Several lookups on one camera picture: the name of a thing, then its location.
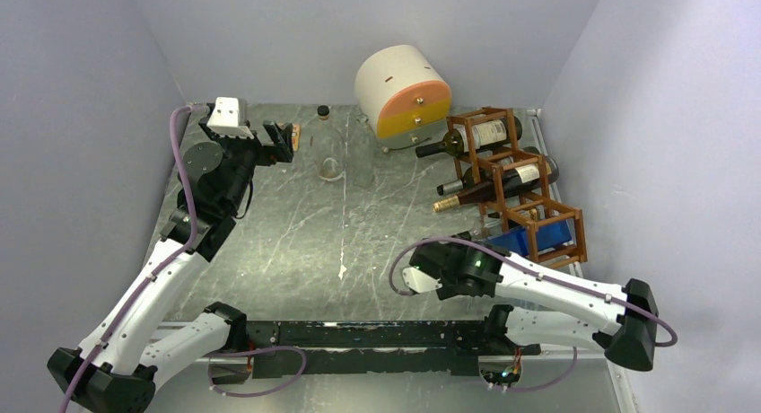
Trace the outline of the clear glass bottle black cap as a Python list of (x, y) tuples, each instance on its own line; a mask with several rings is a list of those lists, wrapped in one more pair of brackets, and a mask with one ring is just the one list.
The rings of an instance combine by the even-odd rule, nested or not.
[(316, 109), (318, 123), (312, 137), (313, 161), (321, 180), (341, 180), (345, 172), (343, 137), (335, 128), (328, 105)]

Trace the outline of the large clear plastic bottle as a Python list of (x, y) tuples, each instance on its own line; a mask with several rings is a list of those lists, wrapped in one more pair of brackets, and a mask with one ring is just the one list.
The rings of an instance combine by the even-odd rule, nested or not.
[(350, 127), (347, 146), (347, 179), (356, 187), (369, 188), (372, 185), (374, 148), (369, 119), (359, 114)]

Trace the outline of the gold foil top bottle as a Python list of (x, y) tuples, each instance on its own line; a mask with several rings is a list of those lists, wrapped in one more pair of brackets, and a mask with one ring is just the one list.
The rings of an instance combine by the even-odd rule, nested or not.
[[(504, 187), (503, 196), (505, 198), (516, 197), (519, 194), (531, 192), (537, 188), (538, 185), (531, 184), (523, 184), (512, 188)], [(498, 194), (495, 185), (493, 183), (484, 182), (477, 184), (470, 189), (462, 190), (460, 193), (452, 197), (444, 198), (434, 202), (433, 211), (434, 213), (440, 213), (465, 205), (496, 201), (497, 196)]]

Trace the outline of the blue square glass bottle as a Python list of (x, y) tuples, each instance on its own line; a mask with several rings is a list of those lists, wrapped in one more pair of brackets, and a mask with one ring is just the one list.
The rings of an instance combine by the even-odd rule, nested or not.
[[(538, 251), (553, 249), (571, 240), (572, 235), (567, 221), (559, 221), (541, 226), (538, 228), (536, 235)], [(528, 229), (521, 225), (516, 225), (506, 233), (487, 237), (485, 243), (519, 253), (523, 257), (529, 256)]]

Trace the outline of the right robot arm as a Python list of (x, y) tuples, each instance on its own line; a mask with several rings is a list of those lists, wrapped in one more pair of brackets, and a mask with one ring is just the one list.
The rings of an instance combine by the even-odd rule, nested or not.
[(441, 237), (422, 240), (401, 276), (410, 294), (504, 298), (533, 304), (498, 312), (485, 328), (486, 346), (496, 354), (512, 347), (548, 344), (599, 349), (621, 367), (654, 367), (659, 317), (651, 287), (632, 278), (625, 285), (565, 274), (521, 255), (479, 242)]

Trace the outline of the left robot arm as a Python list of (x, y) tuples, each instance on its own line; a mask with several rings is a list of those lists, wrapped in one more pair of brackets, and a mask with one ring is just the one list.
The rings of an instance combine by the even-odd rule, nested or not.
[(268, 121), (262, 143), (249, 123), (200, 123), (205, 142), (171, 150), (181, 190), (177, 208), (136, 280), (97, 328), (77, 347), (57, 349), (47, 367), (71, 405), (91, 412), (143, 412), (173, 376), (207, 355), (249, 355), (247, 319), (224, 304), (207, 306), (189, 325), (153, 341), (154, 331), (179, 293), (213, 260), (236, 225), (259, 166), (293, 159), (293, 126)]

